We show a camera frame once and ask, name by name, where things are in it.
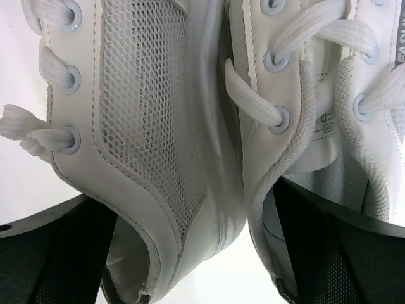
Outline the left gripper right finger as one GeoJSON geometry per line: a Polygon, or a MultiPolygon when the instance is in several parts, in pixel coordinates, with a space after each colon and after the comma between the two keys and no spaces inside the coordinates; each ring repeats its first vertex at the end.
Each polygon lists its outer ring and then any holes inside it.
{"type": "Polygon", "coordinates": [[[404,303],[403,227],[284,177],[273,197],[292,270],[275,285],[288,303],[404,303]]]}

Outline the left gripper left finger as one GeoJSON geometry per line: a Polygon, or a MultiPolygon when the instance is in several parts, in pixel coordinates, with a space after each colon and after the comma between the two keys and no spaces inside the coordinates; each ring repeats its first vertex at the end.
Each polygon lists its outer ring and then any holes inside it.
{"type": "Polygon", "coordinates": [[[95,303],[116,220],[81,194],[1,225],[1,303],[95,303]]]}

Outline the white sneaker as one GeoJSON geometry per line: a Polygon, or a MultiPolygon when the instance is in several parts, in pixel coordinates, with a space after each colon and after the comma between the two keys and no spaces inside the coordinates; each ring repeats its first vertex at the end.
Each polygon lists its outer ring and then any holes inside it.
{"type": "Polygon", "coordinates": [[[292,272],[281,177],[404,228],[404,2],[229,1],[227,15],[248,227],[274,285],[292,272]]]}
{"type": "Polygon", "coordinates": [[[117,215],[108,303],[156,303],[246,222],[218,83],[223,1],[22,1],[47,118],[7,104],[1,135],[117,215]]]}

